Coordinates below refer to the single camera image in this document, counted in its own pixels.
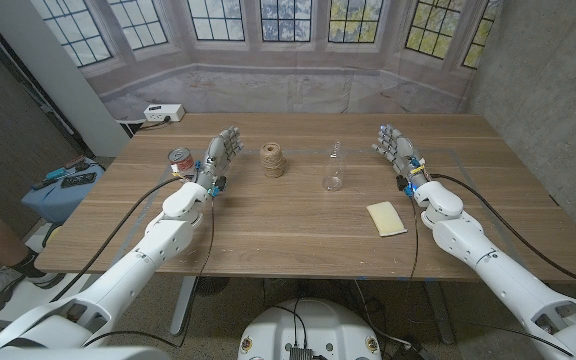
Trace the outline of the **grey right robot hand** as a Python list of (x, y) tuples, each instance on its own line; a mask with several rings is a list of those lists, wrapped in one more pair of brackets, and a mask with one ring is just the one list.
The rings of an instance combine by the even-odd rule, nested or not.
[(429, 182), (425, 160), (410, 139), (391, 124), (380, 126), (377, 143), (372, 145), (372, 149), (392, 164), (397, 175), (414, 187)]

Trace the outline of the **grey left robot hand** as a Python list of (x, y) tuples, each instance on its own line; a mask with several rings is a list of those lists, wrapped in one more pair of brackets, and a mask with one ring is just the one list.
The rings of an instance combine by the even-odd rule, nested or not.
[(230, 163), (242, 148), (243, 143), (237, 127), (231, 126), (221, 131), (206, 149), (196, 183), (205, 189), (211, 188), (219, 177), (225, 175)]

